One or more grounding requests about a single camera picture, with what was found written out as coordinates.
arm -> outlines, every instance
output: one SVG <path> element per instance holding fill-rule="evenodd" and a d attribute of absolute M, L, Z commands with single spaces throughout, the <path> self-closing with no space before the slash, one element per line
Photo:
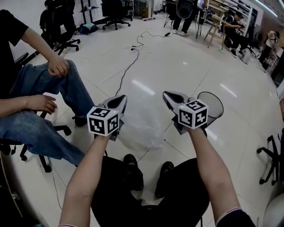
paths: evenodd
<path fill-rule="evenodd" d="M 200 177 L 208 191 L 215 222 L 227 211 L 240 207 L 230 173 L 201 129 L 189 134 L 195 148 Z"/>
<path fill-rule="evenodd" d="M 0 117 L 6 117 L 24 109 L 46 111 L 52 114 L 57 108 L 53 101 L 55 98 L 40 94 L 0 99 Z"/>
<path fill-rule="evenodd" d="M 97 136 L 75 170 L 65 193 L 60 224 L 90 225 L 91 202 L 101 176 L 103 154 L 109 138 Z"/>
<path fill-rule="evenodd" d="M 66 76 L 69 69 L 68 62 L 58 56 L 39 34 L 28 28 L 21 39 L 45 57 L 49 62 L 48 72 L 50 75 L 58 77 Z"/>

person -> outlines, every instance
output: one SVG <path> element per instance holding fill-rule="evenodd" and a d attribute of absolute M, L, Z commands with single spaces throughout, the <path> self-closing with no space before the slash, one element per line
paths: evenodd
<path fill-rule="evenodd" d="M 209 0 L 204 0 L 204 7 L 206 8 L 208 6 Z M 189 18 L 185 19 L 181 32 L 178 33 L 178 27 L 181 23 L 181 18 L 176 14 L 174 19 L 174 25 L 173 25 L 173 33 L 179 34 L 181 36 L 188 36 L 187 30 L 189 29 L 192 20 L 194 19 L 195 15 L 198 13 L 197 9 L 197 0 L 193 0 L 193 10 Z"/>
<path fill-rule="evenodd" d="M 267 39 L 265 41 L 265 49 L 262 51 L 259 57 L 260 63 L 264 63 L 264 60 L 269 56 L 270 51 L 274 48 L 275 44 L 280 38 L 280 33 L 278 31 L 270 31 L 267 34 Z"/>
<path fill-rule="evenodd" d="M 242 55 L 243 50 L 247 48 L 248 46 L 248 39 L 244 37 L 240 30 L 243 28 L 243 26 L 240 25 L 240 21 L 243 18 L 242 13 L 236 12 L 235 15 L 229 15 L 226 18 L 226 22 L 229 24 L 226 24 L 225 27 L 225 34 L 226 34 L 226 39 L 230 39 L 232 41 L 232 49 L 231 49 L 231 54 L 233 55 L 234 58 L 237 57 L 236 49 L 239 47 L 239 44 L 241 45 L 239 53 Z"/>
<path fill-rule="evenodd" d="M 109 137 L 97 136 L 66 189 L 59 227 L 87 227 L 90 207 L 102 227 L 189 226 L 211 202 L 217 227 L 255 227 L 240 207 L 230 173 L 203 130 L 188 129 L 197 158 L 163 164 L 155 195 L 158 206 L 142 206 L 130 190 L 143 188 L 133 155 L 123 162 L 104 157 Z"/>
<path fill-rule="evenodd" d="M 21 142 L 33 154 L 63 158 L 78 165 L 84 154 L 60 136 L 50 121 L 34 112 L 52 114 L 57 108 L 55 98 L 43 93 L 60 92 L 75 113 L 75 124 L 81 127 L 87 123 L 86 115 L 94 103 L 75 64 L 58 56 L 39 34 L 9 11 L 0 10 L 0 21 L 5 31 L 0 37 L 4 56 L 0 63 L 0 139 Z M 9 42 L 15 46 L 20 39 L 41 53 L 48 63 L 19 68 L 14 62 Z"/>

black shirt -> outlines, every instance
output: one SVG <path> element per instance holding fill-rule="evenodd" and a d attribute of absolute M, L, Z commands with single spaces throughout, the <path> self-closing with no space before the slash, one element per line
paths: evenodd
<path fill-rule="evenodd" d="M 28 26 L 16 19 L 9 11 L 0 10 L 1 23 L 1 76 L 0 76 L 0 98 L 8 98 L 10 90 L 17 78 L 19 68 L 16 68 L 9 42 L 13 46 L 26 32 Z"/>

sleeve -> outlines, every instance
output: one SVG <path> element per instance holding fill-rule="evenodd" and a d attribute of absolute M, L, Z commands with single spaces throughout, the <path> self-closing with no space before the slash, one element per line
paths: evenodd
<path fill-rule="evenodd" d="M 1 35 L 6 36 L 7 40 L 17 45 L 19 40 L 23 37 L 28 26 L 19 21 L 8 10 L 0 10 L 0 21 L 3 33 Z"/>
<path fill-rule="evenodd" d="M 234 210 L 232 212 L 227 212 L 220 220 L 217 222 L 217 227 L 256 227 L 252 222 L 251 218 L 243 212 L 241 209 Z"/>

plastic bag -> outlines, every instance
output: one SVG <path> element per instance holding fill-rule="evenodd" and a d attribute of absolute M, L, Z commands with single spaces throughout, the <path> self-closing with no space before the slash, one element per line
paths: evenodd
<path fill-rule="evenodd" d="M 151 102 L 139 99 L 127 104 L 122 117 L 124 126 L 118 139 L 131 150 L 160 149 L 163 145 L 163 131 L 158 111 Z"/>

